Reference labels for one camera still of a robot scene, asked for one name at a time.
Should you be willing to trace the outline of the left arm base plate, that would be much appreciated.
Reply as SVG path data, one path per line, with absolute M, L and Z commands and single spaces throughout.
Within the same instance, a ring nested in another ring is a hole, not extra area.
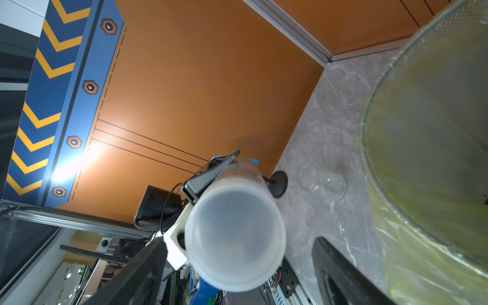
M 276 304 L 288 304 L 287 301 L 295 293 L 299 281 L 286 258 L 283 258 L 267 284 L 267 292 L 273 295 Z

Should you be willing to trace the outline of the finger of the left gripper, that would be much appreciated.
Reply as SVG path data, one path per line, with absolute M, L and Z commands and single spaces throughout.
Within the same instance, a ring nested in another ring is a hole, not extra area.
M 227 156 L 218 156 L 189 178 L 182 187 L 182 192 L 189 202 L 197 202 L 204 191 L 216 180 L 239 156 L 240 150 Z

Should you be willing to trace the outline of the glass jar with tea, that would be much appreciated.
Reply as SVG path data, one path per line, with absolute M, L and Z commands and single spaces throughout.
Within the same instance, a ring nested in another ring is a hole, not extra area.
M 309 193 L 315 193 L 328 202 L 341 200 L 346 194 L 346 179 L 338 173 L 314 162 L 301 165 L 297 172 L 299 187 Z

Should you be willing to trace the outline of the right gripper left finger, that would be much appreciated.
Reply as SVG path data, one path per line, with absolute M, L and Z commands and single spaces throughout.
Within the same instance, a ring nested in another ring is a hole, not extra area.
M 157 237 L 86 304 L 156 304 L 168 250 Z

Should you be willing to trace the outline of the tall jar with clear lid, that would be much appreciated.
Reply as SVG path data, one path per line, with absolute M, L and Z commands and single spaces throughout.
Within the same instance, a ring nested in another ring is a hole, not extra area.
M 283 217 L 258 168 L 237 158 L 203 192 L 185 228 L 189 262 L 212 287 L 246 292 L 280 267 Z

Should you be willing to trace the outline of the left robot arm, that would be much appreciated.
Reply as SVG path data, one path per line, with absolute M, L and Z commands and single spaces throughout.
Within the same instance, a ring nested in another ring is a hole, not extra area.
M 209 185 L 227 166 L 235 162 L 239 154 L 240 151 L 237 150 L 228 156 L 212 158 L 207 165 L 173 191 L 148 186 L 133 220 L 135 227 L 146 232 L 169 229 L 184 207 L 188 203 L 197 203 Z

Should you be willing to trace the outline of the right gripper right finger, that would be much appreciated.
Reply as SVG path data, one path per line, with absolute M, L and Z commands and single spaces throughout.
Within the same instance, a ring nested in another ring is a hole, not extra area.
M 311 255 L 324 304 L 394 304 L 326 238 L 315 239 Z

